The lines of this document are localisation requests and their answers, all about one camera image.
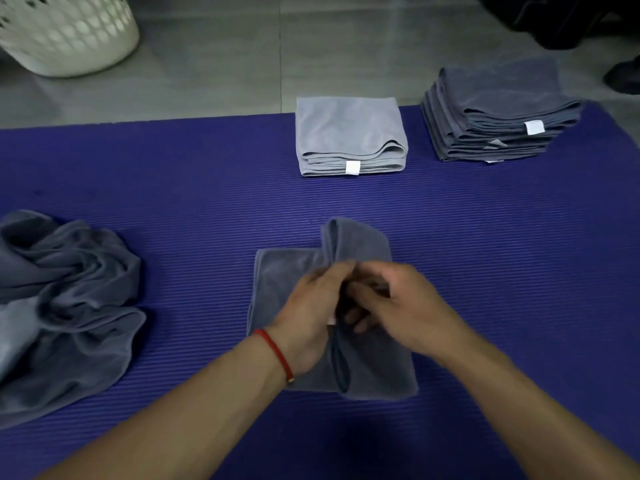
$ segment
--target person's right hand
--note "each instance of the person's right hand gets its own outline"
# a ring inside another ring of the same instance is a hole
[[[405,347],[435,359],[477,337],[413,266],[369,261],[358,264],[358,273],[388,282],[389,298],[360,282],[348,285],[348,295],[371,313],[356,325],[357,333],[380,323]]]

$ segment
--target forearm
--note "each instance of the forearm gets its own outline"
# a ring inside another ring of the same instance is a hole
[[[272,350],[249,337],[39,478],[208,479],[284,385]]]
[[[532,480],[640,479],[640,468],[565,410],[498,349],[471,334],[439,358]]]

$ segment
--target person's right arm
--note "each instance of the person's right arm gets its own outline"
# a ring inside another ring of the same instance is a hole
[[[349,295],[398,342],[428,355],[467,388],[531,480],[640,479],[638,464],[528,379],[476,334],[412,266],[366,262],[389,284],[385,298],[361,283]]]

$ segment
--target stack of folded towels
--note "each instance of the stack of folded towels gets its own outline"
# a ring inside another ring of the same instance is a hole
[[[400,171],[407,149],[395,98],[298,98],[296,153],[304,177]]]
[[[422,114],[442,161],[532,157],[576,124],[584,102],[562,93],[555,59],[483,69],[443,68]]]

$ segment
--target tile floor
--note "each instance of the tile floor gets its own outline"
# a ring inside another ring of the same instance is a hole
[[[476,0],[129,0],[143,39],[95,75],[44,79],[0,55],[0,128],[288,112],[297,96],[416,104],[445,64],[544,52]],[[601,101],[640,143],[640,96],[601,82],[640,38],[553,52],[567,91]]]

